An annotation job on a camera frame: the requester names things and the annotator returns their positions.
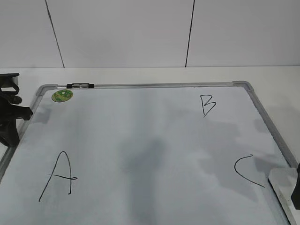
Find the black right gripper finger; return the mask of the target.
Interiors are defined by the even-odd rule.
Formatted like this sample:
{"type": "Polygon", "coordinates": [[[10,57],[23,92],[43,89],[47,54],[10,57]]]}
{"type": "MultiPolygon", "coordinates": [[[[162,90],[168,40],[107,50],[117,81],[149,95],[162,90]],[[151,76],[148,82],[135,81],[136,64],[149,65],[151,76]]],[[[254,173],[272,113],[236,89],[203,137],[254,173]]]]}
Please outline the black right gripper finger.
{"type": "Polygon", "coordinates": [[[291,201],[295,208],[300,208],[300,164],[297,167],[297,181],[291,194],[291,201]]]}

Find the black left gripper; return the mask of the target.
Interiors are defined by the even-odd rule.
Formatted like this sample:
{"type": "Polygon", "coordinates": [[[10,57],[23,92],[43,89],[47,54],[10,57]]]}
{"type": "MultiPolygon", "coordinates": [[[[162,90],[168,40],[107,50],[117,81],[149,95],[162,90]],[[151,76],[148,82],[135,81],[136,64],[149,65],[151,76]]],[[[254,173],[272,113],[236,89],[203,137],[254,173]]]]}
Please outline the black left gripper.
{"type": "Polygon", "coordinates": [[[30,120],[30,107],[19,106],[22,98],[18,96],[17,77],[19,73],[0,74],[0,142],[7,147],[18,145],[16,119],[30,120]]]}

